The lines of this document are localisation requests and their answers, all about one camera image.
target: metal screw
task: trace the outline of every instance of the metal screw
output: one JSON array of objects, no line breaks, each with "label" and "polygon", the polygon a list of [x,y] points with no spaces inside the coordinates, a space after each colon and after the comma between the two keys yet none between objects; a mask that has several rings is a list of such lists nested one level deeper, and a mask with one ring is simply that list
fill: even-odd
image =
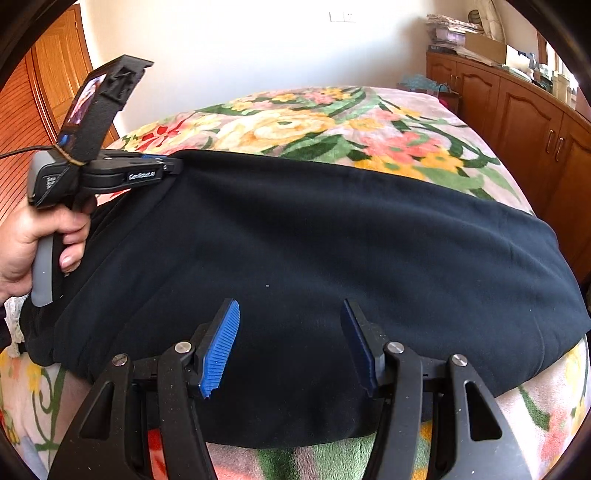
[{"label": "metal screw", "polygon": [[454,364],[459,367],[465,367],[468,364],[468,359],[465,356],[457,353],[452,357],[452,362],[454,362]]},{"label": "metal screw", "polygon": [[174,351],[177,353],[187,353],[191,351],[193,346],[190,342],[179,342],[174,346]]},{"label": "metal screw", "polygon": [[390,342],[386,345],[386,348],[390,353],[400,354],[404,352],[404,345],[400,342]]},{"label": "metal screw", "polygon": [[127,360],[127,355],[120,353],[119,355],[115,355],[113,357],[113,365],[116,367],[122,367],[127,363]]}]

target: cardboard box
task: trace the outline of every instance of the cardboard box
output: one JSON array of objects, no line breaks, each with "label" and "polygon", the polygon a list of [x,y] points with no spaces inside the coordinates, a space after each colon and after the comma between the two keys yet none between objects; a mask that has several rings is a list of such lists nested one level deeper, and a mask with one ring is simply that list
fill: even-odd
[{"label": "cardboard box", "polygon": [[466,32],[466,49],[487,59],[494,60],[501,65],[507,64],[511,61],[511,58],[519,55],[516,49],[505,43],[470,32]]}]

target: floral bedspread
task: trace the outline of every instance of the floral bedspread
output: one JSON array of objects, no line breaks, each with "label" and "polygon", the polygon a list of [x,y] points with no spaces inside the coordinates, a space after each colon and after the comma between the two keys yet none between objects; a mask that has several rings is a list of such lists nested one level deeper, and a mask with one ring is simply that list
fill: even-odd
[{"label": "floral bedspread", "polygon": [[[531,213],[506,168],[478,135],[436,98],[400,90],[327,87],[262,92],[146,125],[112,145],[154,154],[185,148],[229,150],[365,168],[428,181]],[[7,303],[19,337],[20,302]],[[535,480],[569,445],[591,406],[583,339],[553,366],[497,398]],[[43,368],[12,348],[0,354],[0,420],[41,479],[89,386],[59,365]],[[165,479],[157,430],[152,469]],[[209,445],[218,477],[357,480],[373,436],[290,450]],[[426,477],[431,424],[421,427],[414,479]]]}]

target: black fabric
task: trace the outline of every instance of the black fabric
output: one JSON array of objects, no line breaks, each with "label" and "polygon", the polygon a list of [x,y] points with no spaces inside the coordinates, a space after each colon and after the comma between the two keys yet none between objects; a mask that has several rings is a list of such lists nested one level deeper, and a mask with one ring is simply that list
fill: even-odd
[{"label": "black fabric", "polygon": [[4,305],[0,305],[0,353],[9,347],[12,343],[12,337],[10,336],[10,330],[8,325],[4,321],[6,319],[6,308]]},{"label": "black fabric", "polygon": [[117,353],[161,354],[226,297],[242,320],[207,441],[330,442],[375,430],[340,329],[343,299],[420,355],[463,353],[494,395],[590,329],[544,222],[422,181],[350,167],[185,151],[184,173],[99,210],[64,296],[27,302],[31,358],[95,379]]}]

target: wooden wardrobe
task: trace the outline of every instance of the wooden wardrobe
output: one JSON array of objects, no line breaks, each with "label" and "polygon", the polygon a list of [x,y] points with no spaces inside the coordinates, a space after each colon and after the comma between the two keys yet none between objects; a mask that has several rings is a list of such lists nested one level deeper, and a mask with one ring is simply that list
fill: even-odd
[{"label": "wooden wardrobe", "polygon": [[[92,70],[80,5],[73,5],[35,43],[0,92],[0,153],[54,143]],[[111,126],[103,146],[118,138]],[[0,223],[25,195],[32,155],[0,160]]]}]

